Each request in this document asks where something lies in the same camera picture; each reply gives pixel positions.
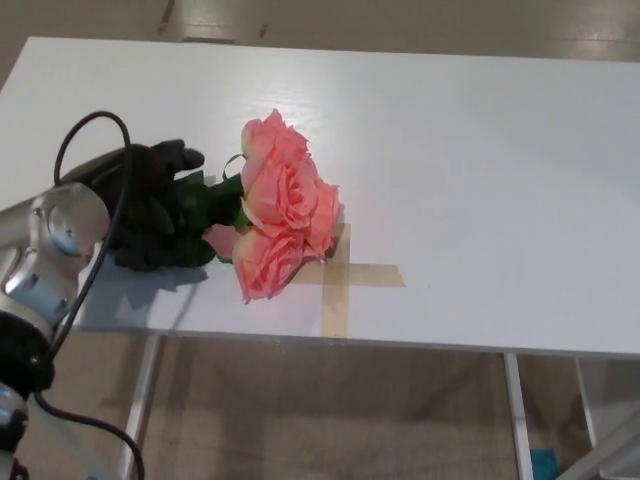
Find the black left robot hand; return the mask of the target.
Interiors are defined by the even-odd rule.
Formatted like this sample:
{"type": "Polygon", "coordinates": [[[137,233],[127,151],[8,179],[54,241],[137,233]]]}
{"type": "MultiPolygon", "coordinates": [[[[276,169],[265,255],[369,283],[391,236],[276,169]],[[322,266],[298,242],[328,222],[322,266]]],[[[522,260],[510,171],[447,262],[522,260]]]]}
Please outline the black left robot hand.
{"type": "Polygon", "coordinates": [[[150,272],[163,268],[198,268],[214,257],[200,230],[190,231],[160,196],[182,171],[203,166],[205,157],[169,140],[153,146],[132,146],[133,180],[119,226],[109,245],[118,266],[150,272]]]}

